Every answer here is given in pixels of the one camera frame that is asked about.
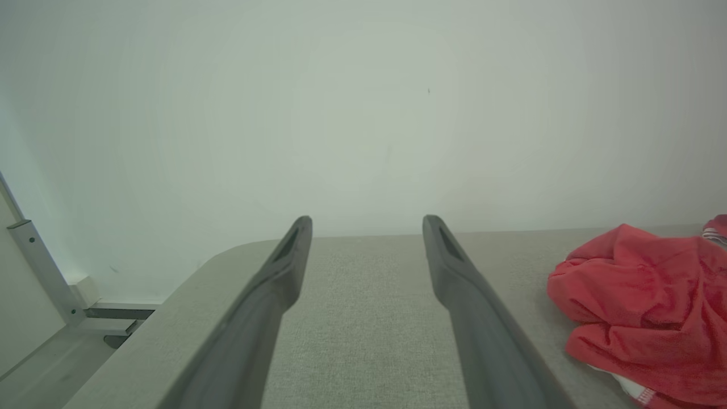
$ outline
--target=gray table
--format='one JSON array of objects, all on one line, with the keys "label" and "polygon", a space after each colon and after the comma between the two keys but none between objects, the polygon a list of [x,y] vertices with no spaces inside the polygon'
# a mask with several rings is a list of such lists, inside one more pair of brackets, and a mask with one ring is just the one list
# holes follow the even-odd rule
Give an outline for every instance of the gray table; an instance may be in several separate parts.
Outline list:
[{"label": "gray table", "polygon": [[[698,234],[699,226],[647,229]],[[456,234],[579,408],[636,408],[608,374],[563,350],[574,327],[547,275],[606,229]],[[154,408],[277,241],[204,264],[114,353],[65,409]],[[283,318],[264,408],[467,408],[447,311],[421,236],[314,239],[302,292]]]}]

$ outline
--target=red fabric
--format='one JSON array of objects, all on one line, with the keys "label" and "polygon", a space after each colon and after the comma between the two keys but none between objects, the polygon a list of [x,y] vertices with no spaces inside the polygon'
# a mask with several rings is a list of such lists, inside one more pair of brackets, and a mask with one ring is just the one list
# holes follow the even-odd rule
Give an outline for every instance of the red fabric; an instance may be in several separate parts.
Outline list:
[{"label": "red fabric", "polygon": [[717,215],[704,225],[704,229],[714,229],[722,236],[727,237],[727,215]]},{"label": "red fabric", "polygon": [[566,351],[656,391],[648,407],[727,408],[725,250],[624,224],[568,255],[547,292],[582,324]]}]

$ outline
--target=gray floor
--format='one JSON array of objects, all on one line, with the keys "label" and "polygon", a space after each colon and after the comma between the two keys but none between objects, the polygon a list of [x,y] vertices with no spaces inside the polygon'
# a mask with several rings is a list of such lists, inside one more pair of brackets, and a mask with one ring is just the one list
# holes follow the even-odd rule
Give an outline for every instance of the gray floor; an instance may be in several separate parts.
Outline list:
[{"label": "gray floor", "polygon": [[60,409],[114,351],[100,335],[63,328],[0,381],[0,408]]}]

